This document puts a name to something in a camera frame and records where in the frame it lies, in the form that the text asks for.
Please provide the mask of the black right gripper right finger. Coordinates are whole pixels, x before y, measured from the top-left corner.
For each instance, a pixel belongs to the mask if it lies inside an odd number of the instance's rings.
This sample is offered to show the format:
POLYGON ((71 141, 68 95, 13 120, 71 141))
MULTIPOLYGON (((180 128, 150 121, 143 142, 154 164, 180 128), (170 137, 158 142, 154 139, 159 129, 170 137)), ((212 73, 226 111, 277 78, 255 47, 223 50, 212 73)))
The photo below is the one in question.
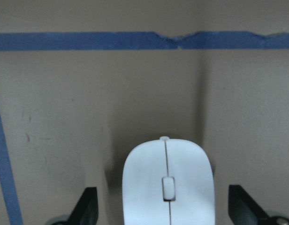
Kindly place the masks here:
POLYGON ((276 224, 240 185, 228 187, 228 215, 234 225, 276 224))

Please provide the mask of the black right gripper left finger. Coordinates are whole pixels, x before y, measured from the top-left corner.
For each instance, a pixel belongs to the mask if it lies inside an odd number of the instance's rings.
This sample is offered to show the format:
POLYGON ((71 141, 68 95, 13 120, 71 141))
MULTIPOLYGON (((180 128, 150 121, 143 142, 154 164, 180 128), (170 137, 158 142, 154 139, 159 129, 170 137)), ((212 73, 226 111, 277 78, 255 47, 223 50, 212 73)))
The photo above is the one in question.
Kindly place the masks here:
POLYGON ((69 225, 96 225, 98 194, 96 187, 87 187, 68 218, 69 225))

